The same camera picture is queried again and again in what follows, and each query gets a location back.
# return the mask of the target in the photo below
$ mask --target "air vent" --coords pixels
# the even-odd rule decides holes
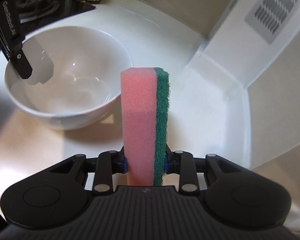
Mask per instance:
[[[300,0],[259,0],[245,18],[268,43],[278,36]]]

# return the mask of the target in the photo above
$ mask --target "white bowl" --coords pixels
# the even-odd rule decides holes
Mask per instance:
[[[133,66],[118,40],[83,27],[39,33],[24,42],[23,52],[33,73],[23,80],[9,61],[9,95],[54,129],[77,129],[100,119],[120,96],[120,72]]]

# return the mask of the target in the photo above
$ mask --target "pink sponge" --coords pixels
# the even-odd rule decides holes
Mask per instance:
[[[124,155],[128,185],[160,186],[164,173],[169,75],[161,68],[121,73]]]
[[[153,68],[121,73],[124,155],[128,185],[152,186],[154,178],[157,74]]]

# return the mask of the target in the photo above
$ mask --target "pink foam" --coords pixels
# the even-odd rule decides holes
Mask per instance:
[[[156,91],[153,68],[129,68],[121,73],[123,145],[131,186],[153,185]]]

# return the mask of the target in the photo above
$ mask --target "kitchen counter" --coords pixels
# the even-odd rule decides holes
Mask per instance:
[[[26,38],[69,25],[109,33],[129,50],[134,66],[162,67],[169,72],[168,145],[172,150],[186,150],[196,157],[216,152],[249,166],[247,95],[205,57],[199,48],[203,41],[199,33],[141,1],[104,0],[93,11],[55,22]],[[89,127],[50,130],[11,102],[4,86],[6,64],[0,53],[0,197],[13,183],[72,155],[91,158],[122,147],[120,102]],[[178,176],[169,175],[164,183],[176,184]]]

